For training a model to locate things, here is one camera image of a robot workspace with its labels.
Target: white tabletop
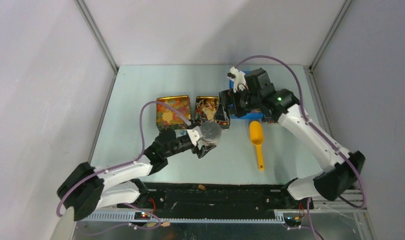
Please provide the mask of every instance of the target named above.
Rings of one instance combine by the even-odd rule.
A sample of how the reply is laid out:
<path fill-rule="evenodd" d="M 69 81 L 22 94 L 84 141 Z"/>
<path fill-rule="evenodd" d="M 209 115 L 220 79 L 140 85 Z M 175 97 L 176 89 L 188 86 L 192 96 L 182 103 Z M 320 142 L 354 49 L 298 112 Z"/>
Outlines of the white tabletop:
<path fill-rule="evenodd" d="M 91 160 L 92 166 L 113 166 L 136 157 L 141 151 L 139 113 L 156 98 L 189 95 L 194 114 L 197 96 L 218 96 L 229 87 L 229 65 L 122 65 L 108 103 Z M 291 66 L 301 83 L 304 107 L 318 122 L 304 68 Z M 240 69 L 263 68 L 276 89 L 286 88 L 298 97 L 294 78 L 281 65 L 244 65 Z M 191 151 L 174 155 L 161 171 L 141 179 L 146 182 L 199 184 L 285 184 L 321 171 L 308 149 L 288 130 L 277 124 L 262 125 L 264 171 L 257 168 L 256 150 L 250 142 L 248 120 L 233 119 L 223 131 L 220 145 L 205 157 Z M 158 135 L 156 106 L 143 115 L 147 148 Z"/>

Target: yellow scoop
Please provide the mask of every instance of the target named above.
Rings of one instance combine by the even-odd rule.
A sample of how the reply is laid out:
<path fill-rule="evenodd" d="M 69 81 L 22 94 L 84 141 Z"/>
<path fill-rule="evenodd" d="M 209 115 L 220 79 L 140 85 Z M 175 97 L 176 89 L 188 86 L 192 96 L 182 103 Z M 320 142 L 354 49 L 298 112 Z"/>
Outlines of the yellow scoop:
<path fill-rule="evenodd" d="M 249 138 L 252 144 L 254 144 L 255 149 L 257 149 L 258 169 L 264 170 L 265 162 L 263 161 L 262 144 L 265 137 L 263 136 L 262 125 L 258 121 L 253 121 L 249 125 Z"/>

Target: scoop handle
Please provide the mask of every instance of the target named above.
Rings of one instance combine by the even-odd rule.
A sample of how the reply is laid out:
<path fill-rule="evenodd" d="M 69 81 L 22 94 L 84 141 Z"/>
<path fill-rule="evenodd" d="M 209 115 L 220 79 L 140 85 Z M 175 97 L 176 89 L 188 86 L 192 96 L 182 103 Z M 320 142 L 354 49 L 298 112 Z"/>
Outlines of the scoop handle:
<path fill-rule="evenodd" d="M 265 169 L 265 161 L 263 160 L 262 145 L 255 145 L 255 149 L 257 150 L 258 170 L 263 171 Z"/>

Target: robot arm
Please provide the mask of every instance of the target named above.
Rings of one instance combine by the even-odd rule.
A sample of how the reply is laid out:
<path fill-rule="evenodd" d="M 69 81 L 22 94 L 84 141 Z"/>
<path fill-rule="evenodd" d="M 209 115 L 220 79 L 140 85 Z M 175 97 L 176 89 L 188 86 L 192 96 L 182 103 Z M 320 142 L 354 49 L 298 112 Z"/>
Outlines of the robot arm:
<path fill-rule="evenodd" d="M 227 120 L 230 114 L 242 117 L 254 109 L 260 109 L 266 117 L 272 118 L 302 141 L 323 170 L 319 174 L 291 180 L 282 189 L 285 198 L 292 202 L 322 196 L 334 201 L 356 181 L 356 176 L 341 155 L 348 158 L 360 172 L 365 161 L 363 154 L 359 151 L 351 153 L 317 126 L 310 116 L 303 117 L 300 101 L 291 91 L 276 91 L 262 68 L 245 74 L 233 67 L 228 77 L 244 77 L 247 89 L 229 89 L 219 93 L 220 105 L 215 115 L 217 120 Z"/>
<path fill-rule="evenodd" d="M 204 157 L 218 145 L 221 132 L 220 126 L 210 121 L 201 125 L 192 124 L 186 130 L 186 135 L 179 137 L 172 129 L 162 130 L 151 146 L 145 149 L 139 162 L 106 170 L 90 178 L 67 197 L 64 206 L 66 209 L 73 206 L 74 220 L 79 221 L 95 209 L 138 202 L 146 188 L 140 181 L 133 179 L 157 173 L 168 164 L 168 157 L 187 150 L 191 150 L 198 158 Z M 88 162 L 79 164 L 58 188 L 58 197 L 62 199 L 76 183 L 100 170 Z"/>

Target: wall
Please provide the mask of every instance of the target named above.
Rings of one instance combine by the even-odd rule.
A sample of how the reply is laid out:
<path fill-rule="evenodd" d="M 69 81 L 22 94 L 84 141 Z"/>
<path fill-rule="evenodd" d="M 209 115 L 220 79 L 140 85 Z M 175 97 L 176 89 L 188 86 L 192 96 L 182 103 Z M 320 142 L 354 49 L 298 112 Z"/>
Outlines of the wall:
<path fill-rule="evenodd" d="M 344 0 L 87 0 L 120 65 L 309 65 Z M 272 64 L 254 60 L 255 64 Z"/>
<path fill-rule="evenodd" d="M 405 0 L 354 1 L 315 70 L 336 138 L 366 156 L 379 239 L 405 239 Z"/>
<path fill-rule="evenodd" d="M 74 1 L 0 1 L 0 240 L 47 240 L 113 73 Z"/>

